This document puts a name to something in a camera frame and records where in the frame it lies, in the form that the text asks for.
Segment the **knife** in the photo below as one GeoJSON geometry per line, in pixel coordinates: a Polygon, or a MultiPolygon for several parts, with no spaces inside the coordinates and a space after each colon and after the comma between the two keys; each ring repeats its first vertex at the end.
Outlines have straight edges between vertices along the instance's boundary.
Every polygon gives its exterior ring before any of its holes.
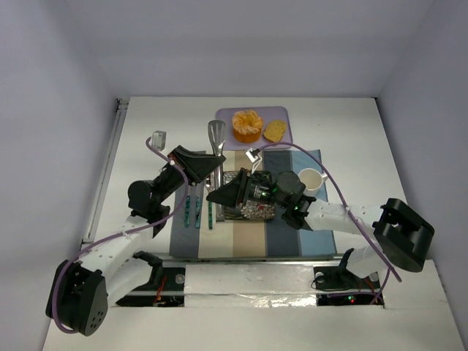
{"type": "Polygon", "coordinates": [[[200,220],[201,220],[201,215],[200,215],[200,205],[201,205],[201,192],[202,192],[202,185],[198,184],[198,186],[195,188],[195,194],[197,195],[197,200],[195,202],[195,228],[200,228],[200,220]]]}

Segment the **mug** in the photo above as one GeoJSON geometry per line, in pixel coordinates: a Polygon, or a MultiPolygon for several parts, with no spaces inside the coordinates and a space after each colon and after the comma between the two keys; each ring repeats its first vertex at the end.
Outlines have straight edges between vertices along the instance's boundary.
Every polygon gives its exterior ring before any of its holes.
{"type": "Polygon", "coordinates": [[[327,181],[328,175],[320,173],[314,168],[304,168],[299,172],[299,180],[303,183],[306,188],[304,195],[315,196],[320,190],[320,187],[327,181]]]}

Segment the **white wall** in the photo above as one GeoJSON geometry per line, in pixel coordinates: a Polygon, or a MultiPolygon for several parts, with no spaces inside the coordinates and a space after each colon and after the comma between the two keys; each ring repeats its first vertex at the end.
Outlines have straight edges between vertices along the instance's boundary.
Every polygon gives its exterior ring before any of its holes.
{"type": "Polygon", "coordinates": [[[116,101],[63,0],[3,1],[0,32],[0,350],[41,350],[116,101]]]}
{"type": "Polygon", "coordinates": [[[376,97],[432,3],[67,1],[119,97],[376,97]]]}
{"type": "Polygon", "coordinates": [[[468,1],[436,0],[378,105],[411,205],[468,345],[468,1]]]}

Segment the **table mat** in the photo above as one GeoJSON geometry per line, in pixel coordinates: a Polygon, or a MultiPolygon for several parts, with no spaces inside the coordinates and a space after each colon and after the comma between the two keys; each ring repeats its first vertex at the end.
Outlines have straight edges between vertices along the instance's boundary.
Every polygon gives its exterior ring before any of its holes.
{"type": "MultiPolygon", "coordinates": [[[[321,159],[320,150],[310,151],[321,159]]],[[[224,152],[227,160],[224,170],[251,168],[244,151],[224,152]]],[[[320,166],[301,151],[275,150],[263,152],[263,163],[258,170],[278,173],[292,170],[296,174],[304,168],[322,171],[320,166]]],[[[213,230],[208,229],[208,206],[204,197],[206,189],[200,187],[202,196],[200,229],[195,228],[195,194],[190,189],[190,226],[184,227],[184,212],[179,211],[173,217],[170,237],[170,255],[183,258],[208,257],[316,257],[336,253],[333,232],[330,230],[295,230],[282,219],[284,212],[275,209],[275,217],[268,221],[226,221],[214,223],[213,230]]],[[[182,200],[183,189],[175,192],[175,203],[182,200]]],[[[328,200],[326,185],[316,196],[328,200]]]]}

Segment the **purple tray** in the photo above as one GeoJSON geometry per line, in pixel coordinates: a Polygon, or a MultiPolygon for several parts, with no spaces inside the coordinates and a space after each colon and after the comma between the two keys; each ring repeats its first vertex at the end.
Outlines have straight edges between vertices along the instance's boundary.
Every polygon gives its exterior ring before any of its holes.
{"type": "MultiPolygon", "coordinates": [[[[222,108],[216,112],[216,119],[220,121],[226,122],[227,133],[226,133],[226,143],[224,144],[224,150],[246,150],[250,147],[258,148],[259,146],[263,146],[265,144],[271,143],[270,141],[266,140],[262,135],[260,139],[257,140],[255,143],[244,144],[238,142],[233,135],[233,116],[234,113],[238,111],[245,111],[245,110],[254,110],[258,113],[258,115],[263,119],[263,130],[265,130],[268,123],[275,120],[285,121],[287,124],[286,132],[281,139],[281,141],[287,141],[292,143],[293,135],[291,134],[291,126],[290,126],[290,117],[287,114],[286,108],[282,106],[267,106],[267,107],[234,107],[234,108],[222,108]]],[[[269,149],[274,148],[290,148],[290,146],[286,145],[277,145],[272,146],[269,149]]]]}

